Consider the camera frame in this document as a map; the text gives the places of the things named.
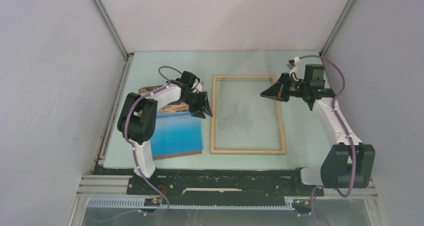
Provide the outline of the landscape photo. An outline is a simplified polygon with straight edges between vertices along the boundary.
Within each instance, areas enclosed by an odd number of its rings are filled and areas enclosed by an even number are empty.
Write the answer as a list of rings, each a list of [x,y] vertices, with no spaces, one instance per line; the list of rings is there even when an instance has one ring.
[[[150,142],[154,160],[196,155],[203,150],[201,119],[191,116],[189,105],[181,100],[182,92],[173,83],[138,90],[157,101],[157,113],[151,138],[133,141],[139,145]]]

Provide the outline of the wooden picture frame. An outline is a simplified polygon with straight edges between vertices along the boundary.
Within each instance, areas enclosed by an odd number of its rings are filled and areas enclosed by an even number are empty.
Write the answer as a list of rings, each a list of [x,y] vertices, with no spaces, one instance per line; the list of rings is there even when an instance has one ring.
[[[285,155],[283,117],[278,102],[260,97],[272,75],[214,75],[210,152]]]

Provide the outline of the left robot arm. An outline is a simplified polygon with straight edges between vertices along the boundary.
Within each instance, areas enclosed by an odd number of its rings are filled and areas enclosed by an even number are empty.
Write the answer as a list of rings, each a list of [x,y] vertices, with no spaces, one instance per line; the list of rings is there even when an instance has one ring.
[[[157,113],[160,108],[177,101],[187,104],[193,117],[205,119],[213,116],[208,93],[202,89],[201,80],[188,71],[146,93],[129,93],[119,115],[117,129],[131,145],[134,172],[142,177],[138,187],[145,194],[153,194],[158,188],[158,180],[152,177],[156,166],[151,150]]]

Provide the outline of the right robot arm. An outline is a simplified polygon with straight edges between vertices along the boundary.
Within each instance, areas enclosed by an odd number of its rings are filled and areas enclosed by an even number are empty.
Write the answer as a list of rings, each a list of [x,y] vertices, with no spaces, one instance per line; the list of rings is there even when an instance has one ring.
[[[343,116],[336,95],[325,87],[325,68],[307,64],[304,77],[298,79],[292,70],[260,93],[263,98],[288,102],[301,98],[320,121],[331,148],[320,167],[300,169],[300,176],[291,180],[291,190],[304,195],[311,186],[328,189],[363,189],[368,187],[376,151],[357,137]]]

